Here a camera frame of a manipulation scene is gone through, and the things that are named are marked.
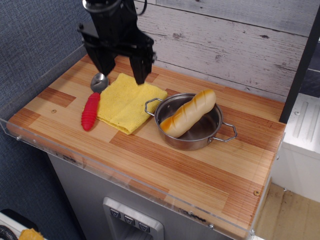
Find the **yellow object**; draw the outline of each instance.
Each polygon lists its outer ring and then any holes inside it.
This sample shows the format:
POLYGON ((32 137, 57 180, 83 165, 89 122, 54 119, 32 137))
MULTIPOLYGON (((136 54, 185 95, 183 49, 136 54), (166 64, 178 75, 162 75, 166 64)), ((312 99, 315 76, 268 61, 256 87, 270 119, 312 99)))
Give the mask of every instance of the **yellow object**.
MULTIPOLYGON (((97 118, 129 135, 140 127, 150 115, 145 112, 148 100, 165 99, 168 93, 147 82, 138 85, 136 80, 124 73, 100 95, 97 118)), ((148 111, 154 113, 159 101, 148 104, 148 111)))
POLYGON ((19 240, 44 240, 44 237, 33 228, 21 232, 19 240))
POLYGON ((212 89, 205 89, 186 102, 172 116, 160 123, 160 128, 169 136, 179 138, 216 104, 217 96, 212 89))

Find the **bread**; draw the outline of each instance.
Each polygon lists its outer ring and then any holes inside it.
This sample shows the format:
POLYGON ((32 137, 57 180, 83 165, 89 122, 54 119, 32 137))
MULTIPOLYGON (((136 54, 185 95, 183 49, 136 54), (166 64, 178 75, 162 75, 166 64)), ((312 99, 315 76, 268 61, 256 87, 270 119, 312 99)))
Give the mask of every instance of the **bread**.
POLYGON ((210 112, 216 104, 217 96, 212 89, 196 94, 191 101, 182 105, 174 115, 160 123, 160 128, 169 136, 179 138, 201 117, 210 112))

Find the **whitewashed wood backdrop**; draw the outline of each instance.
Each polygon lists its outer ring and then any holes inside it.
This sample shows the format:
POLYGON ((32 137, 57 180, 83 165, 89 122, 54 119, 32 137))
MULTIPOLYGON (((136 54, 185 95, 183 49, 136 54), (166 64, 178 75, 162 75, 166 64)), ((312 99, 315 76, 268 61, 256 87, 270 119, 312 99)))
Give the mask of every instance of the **whitewashed wood backdrop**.
POLYGON ((138 27, 154 39, 156 66, 284 102, 319 4, 149 0, 138 27))

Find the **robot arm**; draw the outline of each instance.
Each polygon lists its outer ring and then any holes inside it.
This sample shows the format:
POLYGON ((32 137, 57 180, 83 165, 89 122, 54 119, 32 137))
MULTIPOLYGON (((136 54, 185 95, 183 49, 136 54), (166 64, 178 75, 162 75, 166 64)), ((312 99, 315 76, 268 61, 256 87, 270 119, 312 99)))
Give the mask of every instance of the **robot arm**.
MULTIPOLYGON (((143 84, 155 60, 154 40, 137 27, 134 0, 83 0, 92 21, 80 23, 83 43, 96 68, 107 76, 115 67, 115 57, 129 57, 137 84, 143 84)), ((146 10, 145 0, 142 13, 146 10)))

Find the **stainless steel pot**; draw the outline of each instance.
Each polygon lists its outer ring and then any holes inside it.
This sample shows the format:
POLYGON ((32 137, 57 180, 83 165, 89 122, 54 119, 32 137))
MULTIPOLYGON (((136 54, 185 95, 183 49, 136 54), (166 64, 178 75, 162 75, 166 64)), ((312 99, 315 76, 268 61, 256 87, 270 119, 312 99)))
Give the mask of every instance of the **stainless steel pot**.
POLYGON ((228 142, 237 137, 238 134, 236 127, 224 122, 223 113, 217 104, 215 104, 214 108, 210 112, 206 113, 197 123, 192 126, 192 128, 190 128, 179 138, 169 136, 162 131, 160 123, 166 118, 172 116, 183 104, 191 101, 194 96, 194 93, 180 93, 168 97, 165 100, 154 98, 145 103, 144 111, 151 116, 154 116, 159 133, 168 145, 180 150, 196 150, 206 147, 214 139, 222 142, 228 142), (161 102, 154 114, 148 111, 148 103, 153 101, 161 102), (228 139, 220 139, 216 137, 216 134, 222 124, 232 127, 234 136, 229 137, 228 139))

